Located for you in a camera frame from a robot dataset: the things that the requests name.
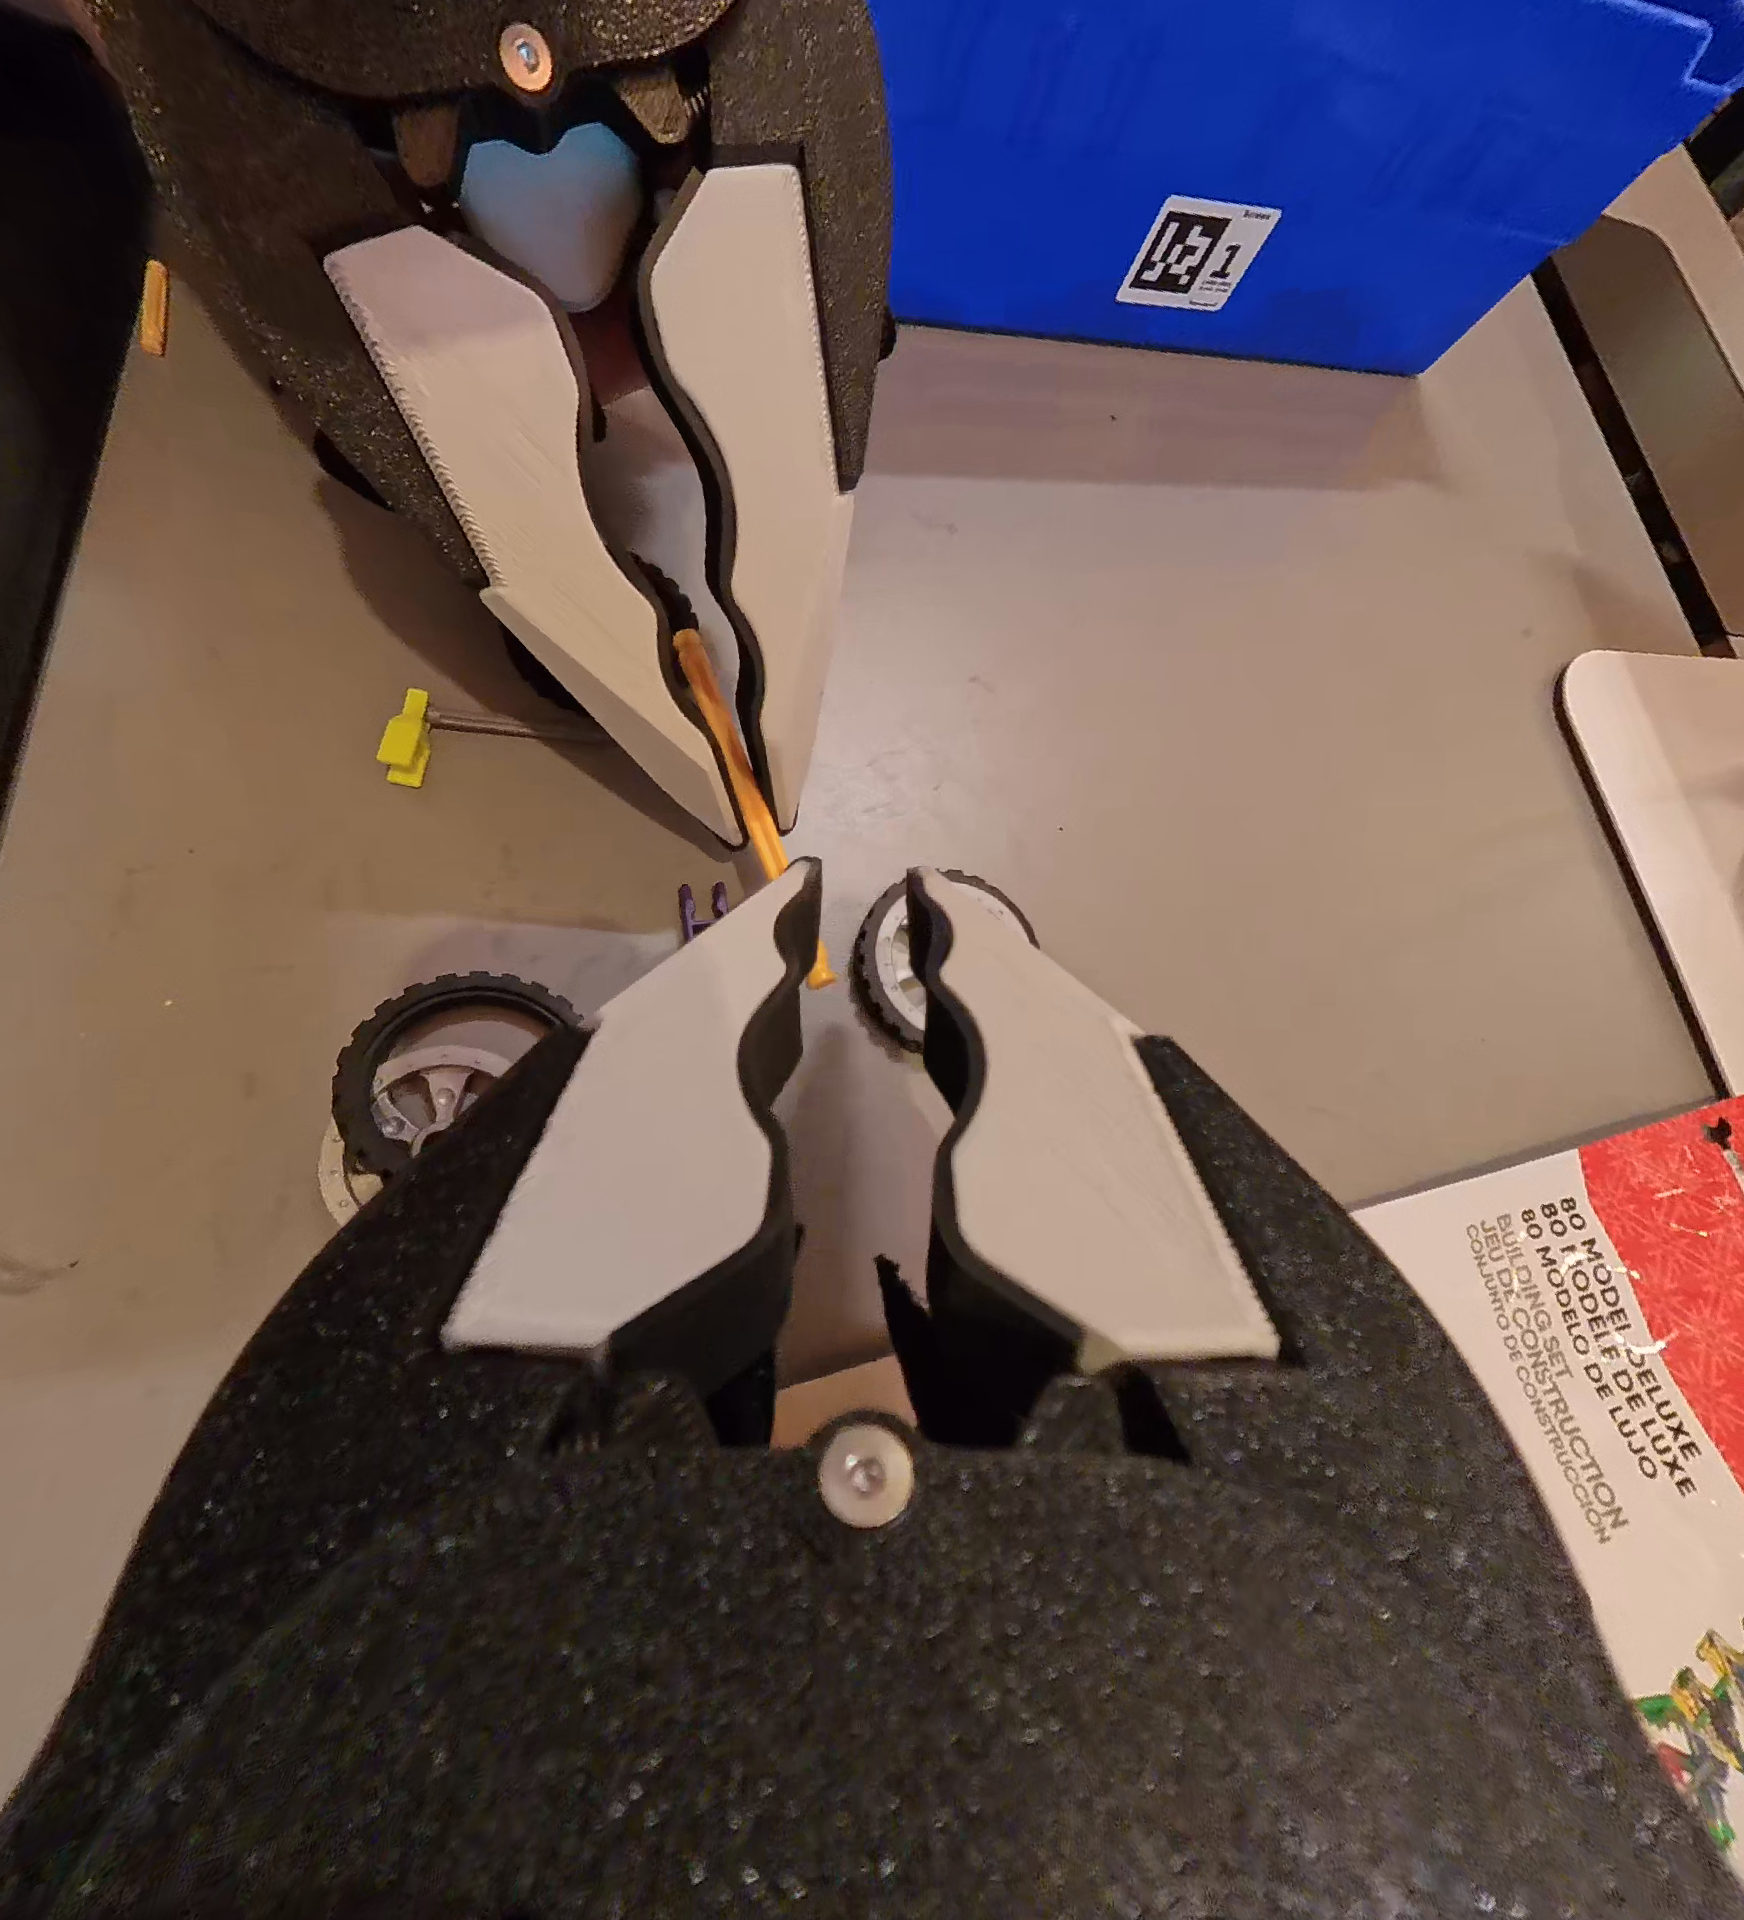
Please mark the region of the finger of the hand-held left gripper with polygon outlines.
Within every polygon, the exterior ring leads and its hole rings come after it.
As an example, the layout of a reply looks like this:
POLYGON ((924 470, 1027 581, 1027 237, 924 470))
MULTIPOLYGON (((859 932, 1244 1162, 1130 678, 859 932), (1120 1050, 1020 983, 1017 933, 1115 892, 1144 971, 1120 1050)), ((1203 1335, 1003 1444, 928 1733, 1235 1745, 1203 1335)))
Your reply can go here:
POLYGON ((741 732, 776 826, 790 832, 813 768, 854 521, 795 162, 690 172, 646 245, 638 328, 699 468, 705 576, 740 653, 741 732))
POLYGON ((589 497, 593 395, 565 312, 429 229, 339 246, 326 273, 485 568, 487 606, 673 804, 740 850, 730 781, 669 678, 663 602, 589 497))

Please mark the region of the blue plastic storage bin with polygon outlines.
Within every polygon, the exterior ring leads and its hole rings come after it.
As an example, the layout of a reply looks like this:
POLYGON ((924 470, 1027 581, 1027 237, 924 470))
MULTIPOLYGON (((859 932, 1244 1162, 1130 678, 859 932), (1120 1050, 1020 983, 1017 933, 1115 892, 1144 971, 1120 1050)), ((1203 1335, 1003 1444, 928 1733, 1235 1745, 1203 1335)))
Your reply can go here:
POLYGON ((902 323, 1415 375, 1744 88, 1744 2, 875 2, 902 323))

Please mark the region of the red white instruction booklet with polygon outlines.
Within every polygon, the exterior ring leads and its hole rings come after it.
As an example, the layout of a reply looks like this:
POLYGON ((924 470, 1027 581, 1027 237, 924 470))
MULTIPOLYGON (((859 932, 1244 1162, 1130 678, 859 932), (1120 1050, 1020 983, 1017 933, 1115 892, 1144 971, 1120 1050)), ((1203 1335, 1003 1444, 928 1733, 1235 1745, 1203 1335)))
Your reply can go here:
POLYGON ((1744 1096, 1355 1216, 1489 1392, 1744 1881, 1744 1096))

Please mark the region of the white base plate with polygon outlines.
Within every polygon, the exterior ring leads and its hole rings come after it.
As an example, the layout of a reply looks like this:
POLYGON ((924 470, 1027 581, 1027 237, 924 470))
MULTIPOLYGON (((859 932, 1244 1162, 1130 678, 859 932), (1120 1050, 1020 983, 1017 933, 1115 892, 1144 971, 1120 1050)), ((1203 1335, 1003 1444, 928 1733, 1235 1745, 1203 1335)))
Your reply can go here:
POLYGON ((1716 1078, 1744 1094, 1744 657, 1583 653, 1560 697, 1716 1078))

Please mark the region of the large grey wheel black tyre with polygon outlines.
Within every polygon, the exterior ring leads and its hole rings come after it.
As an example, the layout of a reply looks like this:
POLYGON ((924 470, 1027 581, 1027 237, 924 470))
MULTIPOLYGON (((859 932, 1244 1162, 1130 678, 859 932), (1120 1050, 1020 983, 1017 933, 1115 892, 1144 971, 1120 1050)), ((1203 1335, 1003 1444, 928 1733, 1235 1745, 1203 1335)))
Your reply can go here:
POLYGON ((348 1224, 544 1037, 582 1027, 565 996, 512 971, 444 971, 380 1001, 331 1070, 317 1157, 331 1221, 348 1224))

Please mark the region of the yellow plastic rod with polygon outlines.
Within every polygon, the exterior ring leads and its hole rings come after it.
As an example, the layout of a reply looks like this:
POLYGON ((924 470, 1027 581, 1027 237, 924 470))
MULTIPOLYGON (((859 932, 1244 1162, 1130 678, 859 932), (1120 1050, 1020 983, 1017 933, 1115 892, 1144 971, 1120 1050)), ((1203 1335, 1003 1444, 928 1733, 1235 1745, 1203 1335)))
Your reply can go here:
POLYGON ((715 744, 748 846, 758 858, 763 879, 776 881, 787 871, 790 858, 776 816, 763 800, 735 712, 717 680, 711 653, 695 626, 675 629, 672 648, 715 744))

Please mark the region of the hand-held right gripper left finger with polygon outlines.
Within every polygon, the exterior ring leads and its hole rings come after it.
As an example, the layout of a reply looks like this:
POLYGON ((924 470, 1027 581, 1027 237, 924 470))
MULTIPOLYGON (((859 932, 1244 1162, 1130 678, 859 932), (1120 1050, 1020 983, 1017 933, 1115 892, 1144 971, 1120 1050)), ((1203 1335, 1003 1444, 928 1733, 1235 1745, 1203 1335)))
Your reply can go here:
POLYGON ((443 1328, 449 1350, 754 1366, 790 1308, 773 1103, 805 1055, 823 863, 786 873, 612 998, 443 1328))

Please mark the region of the small grey wheel black tyre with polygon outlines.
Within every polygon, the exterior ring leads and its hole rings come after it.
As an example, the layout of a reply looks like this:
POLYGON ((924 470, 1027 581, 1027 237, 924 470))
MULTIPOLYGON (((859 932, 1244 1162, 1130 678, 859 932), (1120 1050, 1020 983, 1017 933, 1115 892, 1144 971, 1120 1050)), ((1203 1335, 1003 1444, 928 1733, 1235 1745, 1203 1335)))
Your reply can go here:
POLYGON ((912 961, 906 879, 887 885, 864 912, 851 980, 856 1005, 881 1040, 920 1058, 928 996, 912 961))

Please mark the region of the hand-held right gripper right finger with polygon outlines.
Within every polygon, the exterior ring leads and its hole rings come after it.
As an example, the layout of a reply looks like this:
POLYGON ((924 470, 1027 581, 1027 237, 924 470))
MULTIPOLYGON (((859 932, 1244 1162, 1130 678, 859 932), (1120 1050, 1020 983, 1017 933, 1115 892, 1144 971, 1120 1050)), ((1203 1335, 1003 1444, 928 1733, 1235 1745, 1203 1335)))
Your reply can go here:
POLYGON ((909 873, 906 920, 948 1109, 930 1308, 1079 1373, 1281 1356, 1141 1027, 948 871, 909 873))

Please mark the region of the dark brown desk panel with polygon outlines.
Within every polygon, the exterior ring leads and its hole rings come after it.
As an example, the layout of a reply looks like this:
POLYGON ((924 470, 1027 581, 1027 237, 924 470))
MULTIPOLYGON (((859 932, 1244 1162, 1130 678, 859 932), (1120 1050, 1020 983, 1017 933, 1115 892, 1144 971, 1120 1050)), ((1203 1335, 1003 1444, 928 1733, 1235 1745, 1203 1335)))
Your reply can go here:
POLYGON ((1744 374, 1651 229, 1604 216, 1551 273, 1688 616, 1731 650, 1744 640, 1744 374))

